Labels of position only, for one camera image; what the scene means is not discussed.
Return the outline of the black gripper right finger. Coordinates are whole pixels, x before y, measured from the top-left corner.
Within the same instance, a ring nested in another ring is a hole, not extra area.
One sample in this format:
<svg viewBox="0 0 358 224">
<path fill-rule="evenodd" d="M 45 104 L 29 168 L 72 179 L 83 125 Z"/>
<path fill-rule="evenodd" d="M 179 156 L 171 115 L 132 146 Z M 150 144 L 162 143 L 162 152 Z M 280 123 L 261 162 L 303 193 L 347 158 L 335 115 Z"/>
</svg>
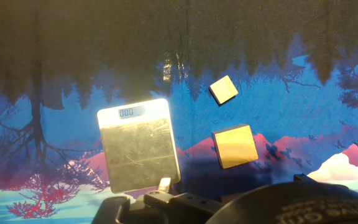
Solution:
<svg viewBox="0 0 358 224">
<path fill-rule="evenodd" d="M 293 176 L 294 182 L 316 182 L 316 180 L 308 177 L 306 174 L 295 174 Z"/>
</svg>

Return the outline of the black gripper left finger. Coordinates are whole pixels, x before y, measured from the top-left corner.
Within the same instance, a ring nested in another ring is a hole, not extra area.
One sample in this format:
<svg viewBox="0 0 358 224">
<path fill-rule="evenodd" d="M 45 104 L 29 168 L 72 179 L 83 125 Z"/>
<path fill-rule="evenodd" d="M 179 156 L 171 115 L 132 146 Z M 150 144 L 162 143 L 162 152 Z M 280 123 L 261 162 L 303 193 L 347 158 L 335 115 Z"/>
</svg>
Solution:
<svg viewBox="0 0 358 224">
<path fill-rule="evenodd" d="M 184 193 L 172 195 L 171 179 L 162 178 L 157 190 L 147 192 L 134 203 L 127 196 L 103 200 L 92 224 L 204 224 L 221 202 Z"/>
</svg>

